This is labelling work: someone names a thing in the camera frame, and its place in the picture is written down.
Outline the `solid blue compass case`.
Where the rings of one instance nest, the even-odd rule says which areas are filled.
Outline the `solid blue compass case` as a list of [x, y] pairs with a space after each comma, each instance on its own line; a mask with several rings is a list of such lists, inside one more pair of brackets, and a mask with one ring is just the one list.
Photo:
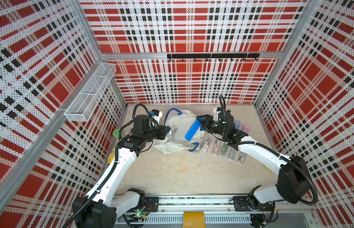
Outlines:
[[201, 120], [197, 118], [195, 122], [191, 125], [190, 129], [187, 131], [185, 135], [185, 139], [191, 141], [195, 136], [195, 134], [201, 131], [201, 129], [202, 129]]

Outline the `white canvas bag blue handles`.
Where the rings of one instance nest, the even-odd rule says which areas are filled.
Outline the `white canvas bag blue handles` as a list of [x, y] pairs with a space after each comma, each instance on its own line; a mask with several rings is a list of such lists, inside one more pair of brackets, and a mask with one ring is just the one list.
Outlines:
[[164, 120], [164, 125], [170, 127], [170, 132], [165, 140], [155, 140], [152, 147], [165, 155], [169, 155], [182, 150], [194, 152], [196, 145], [194, 143], [204, 139], [206, 131], [199, 131], [191, 141], [185, 139], [187, 131], [195, 122], [197, 115], [190, 110], [170, 108]]

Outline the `clear case blue compass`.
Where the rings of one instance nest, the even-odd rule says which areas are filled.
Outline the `clear case blue compass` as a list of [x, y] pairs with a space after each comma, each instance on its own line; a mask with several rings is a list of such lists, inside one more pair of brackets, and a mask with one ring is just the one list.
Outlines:
[[199, 154], [200, 153], [200, 147], [201, 144], [203, 143], [203, 139], [199, 140], [198, 142], [194, 143], [196, 145], [195, 150], [194, 150], [194, 154]]

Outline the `clear green compass case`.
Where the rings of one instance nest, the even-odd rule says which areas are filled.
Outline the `clear green compass case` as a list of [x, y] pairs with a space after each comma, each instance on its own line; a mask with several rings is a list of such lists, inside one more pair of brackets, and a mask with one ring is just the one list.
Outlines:
[[223, 143], [220, 147], [219, 156], [221, 158], [226, 158], [229, 153], [229, 146]]

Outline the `pink compass set case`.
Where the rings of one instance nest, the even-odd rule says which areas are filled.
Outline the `pink compass set case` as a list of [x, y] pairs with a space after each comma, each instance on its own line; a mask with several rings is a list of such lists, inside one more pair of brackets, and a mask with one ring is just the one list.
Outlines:
[[243, 126], [242, 126], [242, 128], [241, 128], [241, 131], [243, 131], [244, 133], [247, 133], [247, 134], [249, 134], [249, 132], [250, 132], [250, 125], [248, 125], [248, 124], [243, 124]]

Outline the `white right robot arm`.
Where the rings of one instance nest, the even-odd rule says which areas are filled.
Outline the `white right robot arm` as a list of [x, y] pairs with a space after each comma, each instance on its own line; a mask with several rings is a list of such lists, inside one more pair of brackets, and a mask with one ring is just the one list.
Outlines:
[[252, 210], [256, 211], [270, 201], [317, 204], [318, 192], [303, 158], [281, 154], [257, 142], [236, 129], [232, 121], [215, 121], [211, 115], [198, 116], [197, 121], [208, 133], [220, 135], [227, 146], [253, 157], [277, 175], [276, 184], [257, 186], [249, 192], [247, 201]]

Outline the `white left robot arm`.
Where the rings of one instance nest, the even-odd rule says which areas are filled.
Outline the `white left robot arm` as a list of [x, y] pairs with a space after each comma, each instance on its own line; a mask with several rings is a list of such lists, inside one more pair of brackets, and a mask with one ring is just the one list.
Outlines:
[[142, 152], [147, 142], [164, 140], [170, 132], [170, 127], [137, 132], [132, 129], [131, 135], [125, 136], [116, 145], [115, 158], [95, 186], [84, 197], [77, 197], [72, 204], [73, 215], [63, 227], [72, 223], [77, 228], [112, 228], [116, 220], [130, 209], [143, 204], [143, 191], [131, 189], [117, 200], [112, 207], [113, 196], [124, 175], [132, 163]]

